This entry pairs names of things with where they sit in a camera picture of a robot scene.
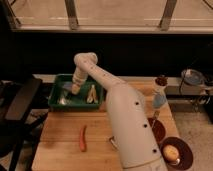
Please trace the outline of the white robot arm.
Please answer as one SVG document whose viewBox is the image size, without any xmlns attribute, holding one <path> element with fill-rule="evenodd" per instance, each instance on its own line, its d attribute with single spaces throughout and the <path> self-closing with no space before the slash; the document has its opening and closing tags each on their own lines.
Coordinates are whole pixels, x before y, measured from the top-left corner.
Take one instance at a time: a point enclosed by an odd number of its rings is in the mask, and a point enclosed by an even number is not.
<svg viewBox="0 0 213 171">
<path fill-rule="evenodd" d="M 97 65 L 95 53 L 78 53 L 73 83 L 91 76 L 106 91 L 106 110 L 123 171 L 168 171 L 145 114 L 142 93 Z"/>
</svg>

